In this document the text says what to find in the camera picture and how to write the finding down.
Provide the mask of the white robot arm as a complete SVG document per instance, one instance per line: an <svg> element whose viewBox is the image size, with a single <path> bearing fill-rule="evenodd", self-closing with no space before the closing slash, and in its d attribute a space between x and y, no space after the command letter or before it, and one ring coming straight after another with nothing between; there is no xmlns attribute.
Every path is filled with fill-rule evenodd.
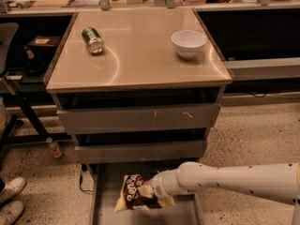
<svg viewBox="0 0 300 225"><path fill-rule="evenodd" d="M195 194L205 188L222 188L294 206L292 225L300 225L300 164L211 167L197 162L159 172L138 188L146 198L166 200Z"/></svg>

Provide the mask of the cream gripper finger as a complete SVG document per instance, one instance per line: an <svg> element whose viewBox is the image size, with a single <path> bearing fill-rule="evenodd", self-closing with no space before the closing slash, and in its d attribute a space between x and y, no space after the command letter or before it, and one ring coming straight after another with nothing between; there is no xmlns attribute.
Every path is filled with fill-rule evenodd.
<svg viewBox="0 0 300 225"><path fill-rule="evenodd" d="M158 204L161 208L175 206L175 201L173 197L168 197L166 199L159 199Z"/></svg>
<svg viewBox="0 0 300 225"><path fill-rule="evenodd" d="M154 191L150 185L142 185L138 187L141 196L151 199L154 196Z"/></svg>

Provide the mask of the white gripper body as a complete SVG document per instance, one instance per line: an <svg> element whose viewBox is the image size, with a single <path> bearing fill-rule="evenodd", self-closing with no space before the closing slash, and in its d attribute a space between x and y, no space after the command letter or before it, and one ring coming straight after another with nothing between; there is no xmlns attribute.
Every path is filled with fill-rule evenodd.
<svg viewBox="0 0 300 225"><path fill-rule="evenodd" d="M170 197L170 194L166 191L166 188L163 186L163 178L165 173L159 172L153 178L146 182L150 186L154 195L160 199L164 200Z"/></svg>

